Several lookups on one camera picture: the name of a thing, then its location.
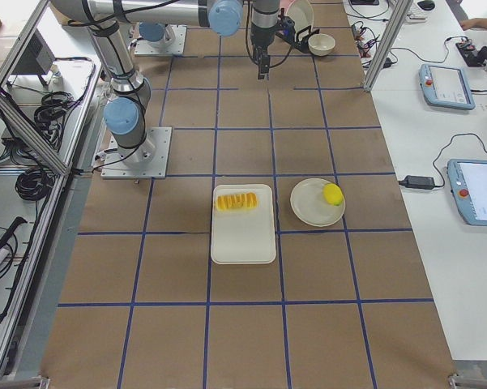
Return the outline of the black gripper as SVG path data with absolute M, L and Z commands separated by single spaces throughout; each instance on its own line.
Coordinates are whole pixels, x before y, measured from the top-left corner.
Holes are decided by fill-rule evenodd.
M 270 56 L 268 55 L 266 46 L 254 46 L 254 60 L 258 66 L 258 79 L 263 79 L 262 68 L 270 67 Z

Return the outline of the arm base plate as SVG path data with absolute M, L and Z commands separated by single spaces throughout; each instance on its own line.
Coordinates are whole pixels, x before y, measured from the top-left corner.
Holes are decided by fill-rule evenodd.
M 150 127 L 146 129 L 145 142 L 134 152 L 119 148 L 116 139 L 111 135 L 110 148 L 115 152 L 108 153 L 105 167 L 100 175 L 104 179 L 146 179 L 166 178 L 169 161 L 169 150 L 172 138 L 172 127 Z
M 141 23 L 139 38 L 135 46 L 135 56 L 182 56 L 186 31 L 185 25 Z

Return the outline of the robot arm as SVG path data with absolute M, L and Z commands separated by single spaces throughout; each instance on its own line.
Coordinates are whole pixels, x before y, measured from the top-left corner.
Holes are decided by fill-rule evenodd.
M 115 95 L 105 106 L 105 124 L 117 142 L 117 161 L 128 165 L 149 161 L 155 147 L 145 123 L 151 87 L 132 62 L 119 24 L 194 25 L 231 36 L 242 19 L 241 1 L 52 1 L 51 5 L 68 18 L 68 26 L 89 31 Z
M 271 69 L 268 47 L 280 28 L 279 1 L 150 1 L 128 20 L 160 24 L 185 24 L 210 28 L 220 36 L 232 36 L 244 16 L 250 22 L 246 33 L 247 54 L 257 66 L 258 78 Z

